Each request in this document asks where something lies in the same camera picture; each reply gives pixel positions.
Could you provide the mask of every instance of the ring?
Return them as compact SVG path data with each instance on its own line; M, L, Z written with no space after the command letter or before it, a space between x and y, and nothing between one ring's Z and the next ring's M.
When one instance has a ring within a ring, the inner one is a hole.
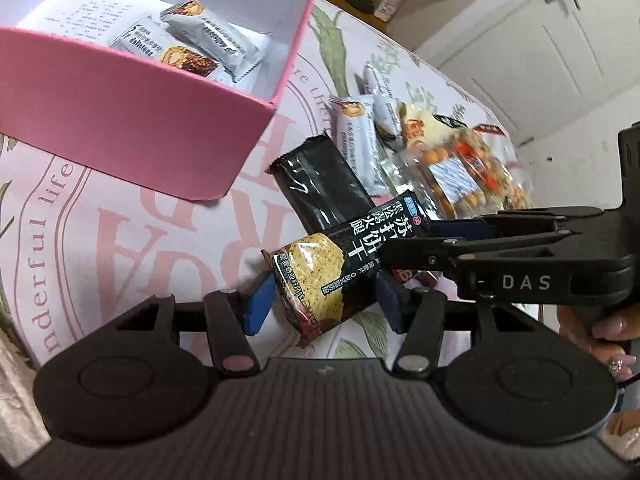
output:
M609 368L609 373L615 379L618 372L622 370L622 359L615 359L610 361L608 368Z

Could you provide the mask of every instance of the blue logo on package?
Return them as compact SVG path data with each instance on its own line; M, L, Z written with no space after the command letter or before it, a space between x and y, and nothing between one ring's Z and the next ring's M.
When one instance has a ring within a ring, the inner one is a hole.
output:
M409 214L411 216L418 216L418 209L415 206L414 199L411 198L410 196L405 196L404 202L406 203L406 206L409 208Z

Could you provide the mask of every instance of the tablecloth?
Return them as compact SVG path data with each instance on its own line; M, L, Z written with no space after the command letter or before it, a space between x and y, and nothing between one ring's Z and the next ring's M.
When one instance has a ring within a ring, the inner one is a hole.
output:
M358 78L368 60L401 101L470 125L498 124L489 110L414 54L316 0L281 105L222 200L178 200L4 136L0 311L5 325L10 314L36 363L153 294L171 292L178 301L194 301L223 287L242 290L265 270L261 249L303 237L301 223L264 170L305 138L331 130L329 96L360 93ZM86 134L92 134L90 124ZM182 142L179 136L175 142ZM510 143L500 142L514 156ZM170 148L158 164L171 171ZM295 347L297 338L277 300L250 343L261 363L278 355L378 356L389 362L402 341L377 306L306 349ZM181 344L207 361L203 335L183 334ZM450 344L455 348L464 340Z

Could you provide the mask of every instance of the white paper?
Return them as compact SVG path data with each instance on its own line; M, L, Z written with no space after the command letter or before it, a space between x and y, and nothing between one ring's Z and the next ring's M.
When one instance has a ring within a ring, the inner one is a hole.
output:
M163 28L168 28L159 19L159 13L173 4L162 0L44 0L18 24L18 28L109 46L143 16L151 16ZM237 25L234 27L259 49L267 48L269 37L265 34ZM260 68L258 65L237 83L227 72L221 72L220 77L214 80L229 88L251 93Z

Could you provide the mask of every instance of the white das logo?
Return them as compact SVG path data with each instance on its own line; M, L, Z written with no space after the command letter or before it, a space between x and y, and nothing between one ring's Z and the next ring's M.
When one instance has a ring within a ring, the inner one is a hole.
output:
M536 287L537 290L548 290L551 286L551 284L549 283L550 279L551 276L540 276L540 279L538 280L538 286ZM513 276L511 276L510 274L504 274L502 276L502 288L509 289L513 288L514 286L517 286L517 283L513 279ZM529 278L529 276L525 275L518 288L520 290L524 290L525 288L533 290L533 286L531 285L531 279Z

